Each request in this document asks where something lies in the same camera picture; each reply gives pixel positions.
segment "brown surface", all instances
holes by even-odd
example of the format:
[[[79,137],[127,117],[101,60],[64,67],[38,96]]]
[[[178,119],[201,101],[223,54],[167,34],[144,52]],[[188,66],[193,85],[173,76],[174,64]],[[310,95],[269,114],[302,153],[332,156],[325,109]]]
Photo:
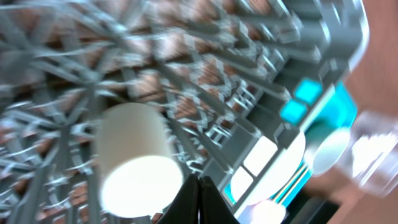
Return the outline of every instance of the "brown surface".
[[[363,0],[363,3],[371,40],[346,85],[359,110],[373,109],[398,117],[398,103],[394,103],[398,97],[398,1]],[[398,189],[386,198],[365,195],[336,170],[312,178],[306,188],[342,203],[329,224],[397,223]]]

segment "gray dish rack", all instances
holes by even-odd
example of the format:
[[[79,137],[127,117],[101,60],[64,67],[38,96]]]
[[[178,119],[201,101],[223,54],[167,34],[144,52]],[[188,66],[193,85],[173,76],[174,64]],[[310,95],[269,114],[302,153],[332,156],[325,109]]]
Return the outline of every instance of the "gray dish rack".
[[[269,0],[268,14],[250,1],[232,0],[233,13],[214,1],[211,22],[189,18],[192,2],[178,4],[183,22],[172,25],[144,0],[126,1],[119,14],[111,1],[0,5],[0,219],[150,223],[114,217],[97,198],[96,122],[106,108],[131,101],[161,110],[184,174],[209,175],[221,192],[262,135],[278,145],[246,193],[229,203],[238,216],[368,43],[359,0]],[[21,22],[26,11],[34,22]],[[146,27],[129,30],[143,18]],[[51,43],[54,29],[61,45]],[[173,35],[183,53],[168,57],[162,41]],[[295,96],[304,79],[322,86],[311,105]],[[307,109],[295,124],[280,115],[291,99]]]

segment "white cup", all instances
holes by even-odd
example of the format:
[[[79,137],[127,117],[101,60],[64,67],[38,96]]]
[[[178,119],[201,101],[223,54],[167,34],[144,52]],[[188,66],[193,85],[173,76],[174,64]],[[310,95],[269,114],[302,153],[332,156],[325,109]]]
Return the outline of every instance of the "white cup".
[[[339,160],[349,144],[349,128],[331,128],[327,124],[316,124],[306,133],[307,146],[304,161],[314,176],[324,174]]]
[[[139,103],[110,108],[95,137],[99,197],[105,210],[134,218],[152,215],[171,203],[183,175],[157,110]]]

